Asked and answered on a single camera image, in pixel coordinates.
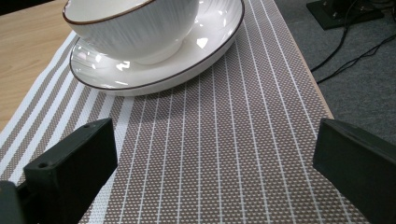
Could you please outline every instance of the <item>cup rim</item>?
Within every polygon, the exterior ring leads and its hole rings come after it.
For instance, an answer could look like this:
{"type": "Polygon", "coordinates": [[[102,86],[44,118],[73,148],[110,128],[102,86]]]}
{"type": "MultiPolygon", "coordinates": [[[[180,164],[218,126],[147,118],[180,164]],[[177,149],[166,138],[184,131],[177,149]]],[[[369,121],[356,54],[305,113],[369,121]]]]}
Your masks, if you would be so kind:
{"type": "Polygon", "coordinates": [[[135,6],[135,7],[131,7],[131,8],[129,8],[129,9],[127,9],[127,10],[125,10],[125,11],[122,11],[122,12],[120,12],[120,13],[117,13],[117,14],[115,14],[115,15],[111,15],[111,16],[108,16],[108,17],[104,17],[104,18],[101,18],[101,19],[98,19],[98,20],[92,20],[92,21],[72,21],[72,20],[68,19],[67,16],[66,16],[66,9],[67,9],[67,6],[69,5],[69,2],[70,2],[70,1],[71,1],[71,0],[68,0],[68,1],[66,2],[66,4],[64,5],[64,10],[63,10],[63,13],[62,13],[62,15],[64,16],[64,19],[65,19],[67,22],[71,23],[71,24],[75,24],[75,25],[87,25],[87,24],[94,24],[94,23],[98,23],[98,22],[102,22],[102,21],[109,21],[109,20],[111,20],[111,19],[114,19],[114,18],[123,16],[123,15],[125,15],[125,14],[130,13],[130,12],[136,11],[136,10],[142,8],[142,7],[145,7],[145,6],[147,6],[147,5],[149,5],[149,4],[153,3],[153,2],[155,2],[156,0],[147,0],[145,3],[143,3],[143,4],[141,4],[141,5],[138,5],[138,6],[135,6]]]}

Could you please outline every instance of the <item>textured cup surface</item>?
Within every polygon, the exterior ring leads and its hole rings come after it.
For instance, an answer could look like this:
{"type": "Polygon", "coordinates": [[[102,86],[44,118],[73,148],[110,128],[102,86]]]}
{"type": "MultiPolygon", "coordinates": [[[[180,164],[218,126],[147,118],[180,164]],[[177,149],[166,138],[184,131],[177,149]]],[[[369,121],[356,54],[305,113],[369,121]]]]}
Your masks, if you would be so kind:
{"type": "Polygon", "coordinates": [[[69,0],[64,19],[97,51],[150,64],[178,50],[198,6],[199,0],[69,0]]]}

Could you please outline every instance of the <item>table runner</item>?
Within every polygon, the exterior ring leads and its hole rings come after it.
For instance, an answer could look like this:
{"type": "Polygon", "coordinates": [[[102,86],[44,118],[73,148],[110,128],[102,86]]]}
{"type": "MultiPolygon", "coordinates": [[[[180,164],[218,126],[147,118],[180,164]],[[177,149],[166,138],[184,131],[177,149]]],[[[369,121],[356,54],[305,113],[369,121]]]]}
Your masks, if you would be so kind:
{"type": "Polygon", "coordinates": [[[365,223],[312,168],[330,117],[272,0],[246,0],[235,43],[198,77],[116,97],[78,83],[72,33],[0,134],[0,175],[113,118],[119,167],[81,223],[365,223]]]}

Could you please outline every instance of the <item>floor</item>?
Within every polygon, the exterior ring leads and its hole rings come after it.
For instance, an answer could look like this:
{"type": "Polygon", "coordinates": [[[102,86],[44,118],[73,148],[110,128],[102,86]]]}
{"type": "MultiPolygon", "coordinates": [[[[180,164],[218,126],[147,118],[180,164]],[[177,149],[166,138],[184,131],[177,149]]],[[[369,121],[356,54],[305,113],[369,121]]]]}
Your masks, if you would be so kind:
{"type": "MultiPolygon", "coordinates": [[[[312,0],[276,0],[308,66],[313,68],[336,49],[343,28],[324,31],[306,8],[309,2],[312,0]]],[[[383,12],[383,19],[351,26],[340,51],[313,73],[316,81],[396,34],[390,9],[383,12]]],[[[319,87],[336,119],[396,145],[396,40],[319,87]]]]}

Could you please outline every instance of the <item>saucer rim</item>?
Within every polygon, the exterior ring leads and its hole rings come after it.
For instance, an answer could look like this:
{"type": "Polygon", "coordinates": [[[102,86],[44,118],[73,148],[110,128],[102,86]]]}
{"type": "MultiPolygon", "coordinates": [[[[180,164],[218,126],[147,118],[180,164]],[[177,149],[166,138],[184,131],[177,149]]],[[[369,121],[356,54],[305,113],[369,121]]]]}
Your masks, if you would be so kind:
{"type": "Polygon", "coordinates": [[[67,1],[67,3],[64,5],[64,10],[63,10],[63,12],[62,12],[62,15],[64,16],[64,20],[67,21],[67,22],[70,23],[70,24],[74,24],[74,25],[89,25],[89,24],[96,24],[96,23],[100,23],[100,22],[103,22],[103,21],[109,21],[109,20],[115,19],[115,18],[117,18],[117,17],[124,16],[124,15],[126,15],[126,14],[128,14],[128,13],[130,13],[130,12],[137,11],[138,9],[140,9],[140,8],[142,8],[142,7],[145,7],[145,6],[148,6],[149,4],[151,4],[151,3],[155,2],[155,1],[156,1],[156,0],[147,0],[147,1],[146,1],[144,4],[142,4],[142,5],[135,6],[135,7],[131,7],[131,8],[129,8],[129,9],[127,9],[127,10],[125,10],[125,11],[122,11],[122,12],[120,12],[120,13],[117,13],[117,14],[115,14],[115,15],[111,15],[111,16],[104,17],[104,18],[97,19],[97,20],[90,20],[90,21],[72,21],[72,20],[70,20],[69,18],[67,18],[67,16],[66,16],[66,9],[67,9],[67,6],[69,5],[69,1],[67,1]]]}
{"type": "MultiPolygon", "coordinates": [[[[79,82],[81,82],[82,84],[84,84],[84,85],[86,85],[86,86],[89,86],[89,87],[91,87],[91,88],[94,88],[94,89],[97,89],[97,90],[100,90],[100,91],[113,91],[113,92],[117,92],[117,91],[133,91],[133,90],[138,90],[138,89],[141,89],[141,88],[146,88],[146,87],[149,87],[149,86],[152,86],[152,85],[156,85],[156,84],[158,84],[158,83],[165,82],[166,80],[170,80],[170,79],[173,79],[173,78],[175,78],[175,77],[178,77],[178,76],[180,76],[180,75],[186,73],[187,71],[191,70],[192,68],[197,67],[197,66],[199,66],[200,64],[204,63],[206,60],[208,60],[209,58],[211,58],[212,56],[214,56],[217,52],[219,52],[220,50],[222,50],[223,47],[229,43],[230,40],[234,39],[234,36],[236,35],[237,31],[239,30],[239,28],[240,28],[240,26],[241,26],[241,24],[242,24],[242,21],[243,21],[243,19],[244,19],[244,17],[245,17],[245,2],[244,2],[244,0],[239,0],[239,1],[240,1],[240,3],[242,4],[242,10],[241,10],[241,14],[240,14],[241,17],[240,17],[240,19],[239,19],[238,24],[235,26],[235,30],[233,31],[233,34],[230,35],[230,36],[228,36],[227,40],[225,40],[221,45],[219,45],[216,49],[214,49],[210,54],[208,54],[207,56],[205,56],[202,60],[200,60],[199,62],[197,62],[197,63],[195,63],[195,64],[189,66],[188,68],[186,68],[186,69],[184,69],[184,70],[181,70],[181,71],[179,71],[179,72],[177,72],[177,73],[175,73],[175,74],[173,74],[173,75],[171,75],[171,76],[169,76],[169,77],[165,77],[165,78],[162,78],[162,79],[158,79],[158,80],[156,80],[156,81],[151,81],[151,82],[146,83],[146,84],[143,84],[143,85],[133,86],[133,87],[126,87],[126,88],[104,88],[104,87],[93,86],[92,84],[89,84],[89,83],[87,83],[87,82],[85,82],[85,81],[82,81],[82,80],[78,77],[78,75],[75,74],[74,69],[73,69],[73,65],[72,65],[73,50],[70,52],[70,56],[69,56],[69,67],[70,67],[70,72],[73,74],[73,76],[75,77],[75,79],[77,79],[79,82]]],[[[73,46],[72,49],[74,49],[74,48],[76,47],[76,44],[77,44],[79,41],[83,41],[83,42],[85,43],[85,41],[82,40],[82,39],[79,37],[79,38],[76,40],[76,42],[75,42],[75,44],[74,44],[74,46],[73,46]]]]}

